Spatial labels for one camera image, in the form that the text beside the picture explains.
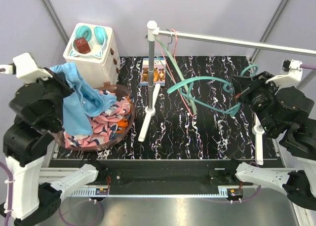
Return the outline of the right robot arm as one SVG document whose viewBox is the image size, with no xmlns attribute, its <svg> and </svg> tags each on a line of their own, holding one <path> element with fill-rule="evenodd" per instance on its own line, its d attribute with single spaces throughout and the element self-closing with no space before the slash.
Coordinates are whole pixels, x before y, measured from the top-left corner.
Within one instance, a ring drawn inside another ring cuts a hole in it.
<svg viewBox="0 0 316 226">
<path fill-rule="evenodd" d="M 262 72 L 258 75 L 230 77 L 235 99 L 249 105 L 257 115 L 267 137 L 279 144 L 302 164 L 297 172 L 276 171 L 234 161 L 235 168 L 224 172 L 230 185 L 239 181 L 261 185 L 286 195 L 294 204 L 309 210 L 316 209 L 316 121 L 309 118 L 314 101 L 295 86 L 282 88 L 274 75 Z"/>
</svg>

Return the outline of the pink wire hanger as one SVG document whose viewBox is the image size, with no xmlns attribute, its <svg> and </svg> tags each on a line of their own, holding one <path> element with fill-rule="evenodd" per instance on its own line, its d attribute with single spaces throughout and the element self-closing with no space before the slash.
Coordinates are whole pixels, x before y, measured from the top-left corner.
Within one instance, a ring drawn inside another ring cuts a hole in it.
<svg viewBox="0 0 316 226">
<path fill-rule="evenodd" d="M 175 52 L 176 52 L 176 48 L 177 48 L 178 37 L 177 37 L 176 31 L 174 29 L 171 29 L 171 30 L 167 29 L 167 31 L 169 31 L 169 32 L 172 31 L 174 33 L 174 35 L 175 35 L 175 45 L 174 45 L 174 49 L 173 49 L 173 54 L 172 55 L 176 59 Z M 164 53 L 163 58 L 166 61 L 166 65 L 167 65 L 167 69 L 168 69 L 167 73 L 168 73 L 169 77 L 171 78 L 171 80 L 173 81 L 173 83 L 176 84 L 177 82 L 176 82 L 176 79 L 175 79 L 175 77 L 173 75 L 173 71 L 175 71 L 175 69 L 174 69 L 172 63 L 170 62 L 168 56 L 165 53 Z"/>
</svg>

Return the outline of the light blue shorts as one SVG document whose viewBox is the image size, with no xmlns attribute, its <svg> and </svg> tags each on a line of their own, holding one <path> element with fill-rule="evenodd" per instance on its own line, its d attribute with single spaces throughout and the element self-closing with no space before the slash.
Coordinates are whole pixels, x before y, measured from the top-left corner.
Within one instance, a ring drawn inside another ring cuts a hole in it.
<svg viewBox="0 0 316 226">
<path fill-rule="evenodd" d="M 63 100 L 63 127 L 67 134 L 92 135 L 90 118 L 96 117 L 111 107 L 117 98 L 113 94 L 100 93 L 80 75 L 74 62 L 50 68 L 56 74 L 63 73 L 73 93 Z"/>
</svg>

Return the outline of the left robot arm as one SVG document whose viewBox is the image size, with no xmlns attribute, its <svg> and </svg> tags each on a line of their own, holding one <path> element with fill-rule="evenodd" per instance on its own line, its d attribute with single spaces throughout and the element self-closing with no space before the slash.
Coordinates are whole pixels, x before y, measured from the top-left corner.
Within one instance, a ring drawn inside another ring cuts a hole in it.
<svg viewBox="0 0 316 226">
<path fill-rule="evenodd" d="M 9 107 L 15 112 L 13 125 L 3 137 L 7 173 L 7 197 L 0 206 L 6 219 L 16 226 L 34 226 L 59 209 L 66 197 L 80 187 L 105 182 L 107 173 L 93 162 L 51 183 L 40 183 L 40 170 L 54 135 L 63 128 L 63 100 L 73 93 L 63 73 L 20 87 Z"/>
</svg>

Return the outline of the mint green hanger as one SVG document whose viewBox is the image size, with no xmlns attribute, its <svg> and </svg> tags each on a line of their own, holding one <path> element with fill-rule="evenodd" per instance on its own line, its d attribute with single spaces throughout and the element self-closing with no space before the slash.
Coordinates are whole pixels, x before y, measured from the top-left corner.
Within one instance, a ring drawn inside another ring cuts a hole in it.
<svg viewBox="0 0 316 226">
<path fill-rule="evenodd" d="M 176 62 L 176 59 L 174 58 L 174 56 L 171 54 L 171 52 L 167 48 L 167 45 L 162 42 L 162 40 L 160 39 L 159 36 L 156 36 L 155 39 L 159 43 L 159 45 L 161 46 L 161 49 L 163 50 L 162 55 L 164 56 L 164 53 L 165 53 L 168 56 L 168 58 L 169 58 L 170 62 L 172 63 L 177 75 L 179 76 L 180 80 L 184 81 L 185 80 L 184 76 L 183 76 L 182 72 L 180 71 L 180 68 Z M 197 115 L 197 108 L 196 108 L 194 101 L 192 101 L 189 98 L 182 95 L 180 92 L 180 88 L 178 88 L 178 92 L 179 92 L 181 99 L 184 102 L 190 116 L 193 117 L 193 116 Z"/>
</svg>

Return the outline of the pink patterned shorts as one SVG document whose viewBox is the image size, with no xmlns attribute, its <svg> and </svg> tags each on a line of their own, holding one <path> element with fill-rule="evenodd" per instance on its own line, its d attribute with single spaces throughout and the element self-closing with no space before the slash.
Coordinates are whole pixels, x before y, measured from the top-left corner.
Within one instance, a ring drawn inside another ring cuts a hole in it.
<svg viewBox="0 0 316 226">
<path fill-rule="evenodd" d="M 114 104 L 110 105 L 106 111 L 97 117 L 90 117 L 88 119 L 92 127 L 92 135 L 71 136 L 67 132 L 64 132 L 65 147 L 67 149 L 94 149 L 121 137 L 122 134 L 116 135 L 117 122 L 123 118 L 130 118 L 133 104 L 134 97 L 131 95 L 117 98 Z"/>
</svg>

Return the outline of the teal plastic hanger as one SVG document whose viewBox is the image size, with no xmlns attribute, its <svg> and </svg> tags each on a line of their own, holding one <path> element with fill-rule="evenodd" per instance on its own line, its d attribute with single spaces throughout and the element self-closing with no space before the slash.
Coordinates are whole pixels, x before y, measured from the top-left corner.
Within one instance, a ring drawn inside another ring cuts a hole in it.
<svg viewBox="0 0 316 226">
<path fill-rule="evenodd" d="M 218 113 L 235 116 L 240 103 L 230 101 L 234 88 L 231 81 L 215 76 L 196 76 L 184 79 L 167 90 L 168 94 L 179 91 L 188 101 Z"/>
</svg>

